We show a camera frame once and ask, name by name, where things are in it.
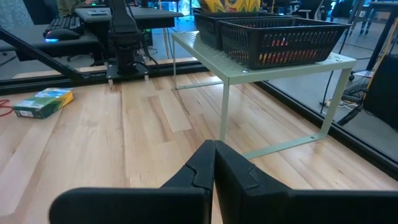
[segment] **yellow object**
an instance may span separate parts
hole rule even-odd
[[[275,0],[272,1],[271,13],[274,13]]]
[[[205,0],[210,12],[257,12],[261,0]]]
[[[225,8],[220,0],[205,0],[210,12],[225,12]]]

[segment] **black plastic basket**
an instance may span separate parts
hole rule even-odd
[[[328,58],[349,24],[299,18],[221,21],[225,53],[250,69],[302,65]]]
[[[192,13],[201,13],[201,7],[192,7]]]
[[[216,13],[196,13],[195,25],[199,30],[200,38],[204,43],[214,47],[217,50],[223,49],[220,28],[218,21],[227,21],[236,18],[251,17],[281,17],[278,14],[267,12],[216,12]]]

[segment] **person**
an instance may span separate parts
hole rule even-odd
[[[75,9],[90,5],[94,0],[57,0],[60,16],[65,17],[75,13]]]

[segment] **light green metal table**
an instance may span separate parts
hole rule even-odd
[[[333,122],[338,103],[343,95],[351,69],[356,65],[356,60],[342,55],[331,53],[324,62],[318,62],[309,65],[299,65],[291,67],[270,68],[263,70],[249,70],[235,61],[231,60],[222,51],[215,50],[200,40],[199,32],[181,32],[172,34],[173,55],[174,55],[174,83],[178,90],[184,88],[194,88],[199,86],[224,84],[223,102],[221,109],[221,127],[220,140],[225,140],[226,121],[228,116],[229,86],[235,84],[245,84],[251,82],[260,82],[274,78],[294,77],[299,75],[308,75],[312,73],[321,73],[332,70],[342,70],[339,77],[332,101],[330,103],[325,120],[318,134],[299,138],[293,141],[287,141],[276,146],[247,152],[243,156],[247,159],[263,156],[272,152],[277,152],[290,147],[299,146],[312,141],[323,139],[328,134],[329,128]],[[175,70],[175,42],[180,44],[187,52],[196,57],[205,67],[212,71],[220,82],[208,82],[194,85],[178,86]]]

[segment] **wooden table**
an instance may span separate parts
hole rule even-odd
[[[206,72],[178,78],[182,85],[212,80]],[[222,85],[173,86],[171,77],[83,86],[47,119],[0,118],[0,223],[47,223],[52,200],[75,187],[161,186],[220,128]],[[226,143],[240,153],[319,131],[255,85],[230,91]],[[251,162],[294,189],[398,189],[329,136]],[[213,223],[221,223],[213,198]]]

